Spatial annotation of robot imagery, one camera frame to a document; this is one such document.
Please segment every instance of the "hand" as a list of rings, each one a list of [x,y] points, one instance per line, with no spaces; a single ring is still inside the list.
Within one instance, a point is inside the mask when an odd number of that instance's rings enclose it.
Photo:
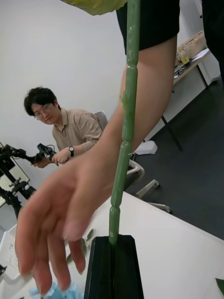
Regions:
[[[34,163],[34,167],[45,168],[48,164],[50,164],[50,160],[48,158],[43,158],[40,162]]]
[[[111,145],[96,144],[49,176],[21,209],[15,240],[19,269],[32,273],[40,293],[51,287],[49,258],[61,289],[70,285],[64,239],[78,271],[84,271],[81,237],[111,195],[118,154]]]
[[[65,162],[67,162],[70,157],[71,153],[69,151],[69,148],[65,148],[52,157],[52,162],[58,166],[59,164],[64,164]]]

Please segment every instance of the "yellow-green cloth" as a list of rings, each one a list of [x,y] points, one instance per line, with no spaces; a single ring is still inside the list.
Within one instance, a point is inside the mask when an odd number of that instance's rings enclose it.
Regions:
[[[127,0],[61,0],[76,6],[91,15],[101,15],[112,12],[125,5]]]

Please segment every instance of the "green jade rod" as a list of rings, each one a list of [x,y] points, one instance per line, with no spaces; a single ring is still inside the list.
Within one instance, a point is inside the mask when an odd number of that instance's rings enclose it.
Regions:
[[[124,191],[134,135],[135,104],[137,94],[140,35],[140,0],[127,1],[127,71],[126,86],[122,97],[124,122],[123,142],[120,147],[118,165],[111,196],[109,216],[109,242],[114,248],[119,235],[120,205]]]

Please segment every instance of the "dark floor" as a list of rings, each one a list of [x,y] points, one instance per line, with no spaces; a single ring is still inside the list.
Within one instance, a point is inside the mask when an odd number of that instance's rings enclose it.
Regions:
[[[161,184],[144,200],[170,206],[175,216],[224,239],[224,91],[211,85],[171,122],[183,152],[163,130],[154,138],[155,155],[136,156],[145,176],[129,188],[138,191],[152,179]]]

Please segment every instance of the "chair leg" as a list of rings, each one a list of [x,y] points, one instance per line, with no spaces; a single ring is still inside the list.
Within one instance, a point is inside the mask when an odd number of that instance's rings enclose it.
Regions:
[[[161,205],[161,204],[155,204],[153,202],[148,202],[148,204],[152,205],[152,206],[155,206],[163,211],[166,211],[167,213],[171,214],[172,213],[172,210],[170,209],[169,206],[166,206],[166,205]]]
[[[157,182],[155,179],[152,180],[150,183],[148,183],[145,187],[143,187],[141,190],[139,190],[136,195],[139,197],[142,197],[145,195],[148,190],[150,190],[152,187],[158,188],[160,186],[160,183]]]

